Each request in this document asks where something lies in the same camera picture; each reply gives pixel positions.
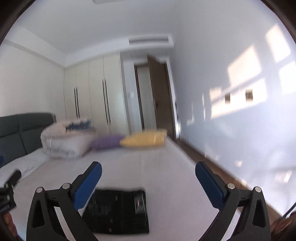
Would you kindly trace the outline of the person left hand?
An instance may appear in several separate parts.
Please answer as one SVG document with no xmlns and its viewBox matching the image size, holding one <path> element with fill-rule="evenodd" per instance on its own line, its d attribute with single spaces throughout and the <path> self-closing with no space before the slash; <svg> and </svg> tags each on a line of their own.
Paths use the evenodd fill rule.
<svg viewBox="0 0 296 241">
<path fill-rule="evenodd" d="M 9 212 L 4 214 L 3 219 L 4 219 L 5 223 L 6 223 L 6 226 L 8 227 L 9 231 L 11 232 L 11 234 L 14 237 L 17 237 L 18 232 L 16 230 L 16 226 L 15 226 L 15 224 L 13 222 L 11 214 Z"/>
</svg>

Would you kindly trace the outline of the person right hand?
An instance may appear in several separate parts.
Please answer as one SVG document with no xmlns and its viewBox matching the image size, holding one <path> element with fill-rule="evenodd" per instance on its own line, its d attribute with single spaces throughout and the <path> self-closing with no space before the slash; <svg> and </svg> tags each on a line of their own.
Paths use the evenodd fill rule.
<svg viewBox="0 0 296 241">
<path fill-rule="evenodd" d="M 271 241 L 296 241 L 295 212 L 276 220 L 270 227 Z"/>
</svg>

